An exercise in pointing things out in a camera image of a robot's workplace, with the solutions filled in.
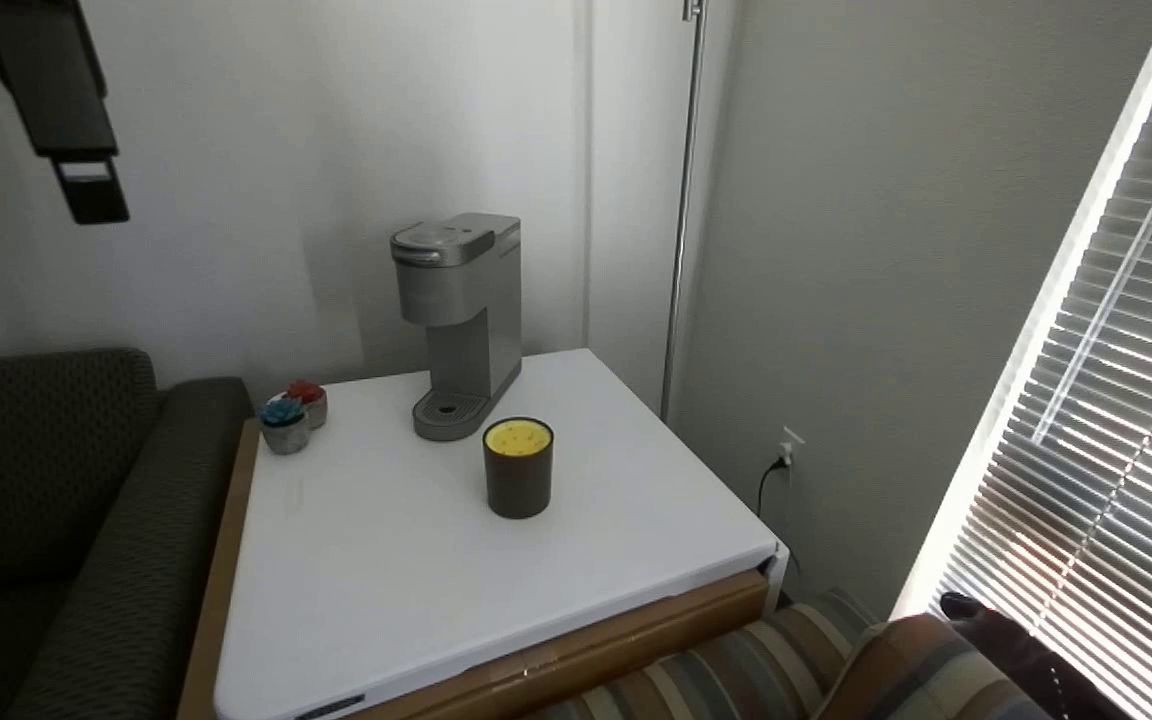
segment white table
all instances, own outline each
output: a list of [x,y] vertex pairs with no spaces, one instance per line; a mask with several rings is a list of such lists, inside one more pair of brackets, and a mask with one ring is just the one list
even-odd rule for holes
[[258,452],[218,713],[373,709],[761,563],[783,544],[594,354],[527,354],[491,417],[558,431],[554,503],[490,509],[482,440],[429,445],[429,373],[329,383],[300,455]]

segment power outlet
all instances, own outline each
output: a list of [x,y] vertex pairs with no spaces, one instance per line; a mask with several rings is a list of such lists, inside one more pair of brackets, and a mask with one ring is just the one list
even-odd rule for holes
[[782,422],[782,460],[783,460],[783,468],[794,468],[794,460],[799,455],[805,445],[810,440],[795,427]]

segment white blinds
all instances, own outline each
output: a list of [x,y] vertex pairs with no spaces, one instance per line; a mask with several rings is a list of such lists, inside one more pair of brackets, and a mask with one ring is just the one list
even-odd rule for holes
[[1004,420],[940,586],[1152,715],[1152,110]]

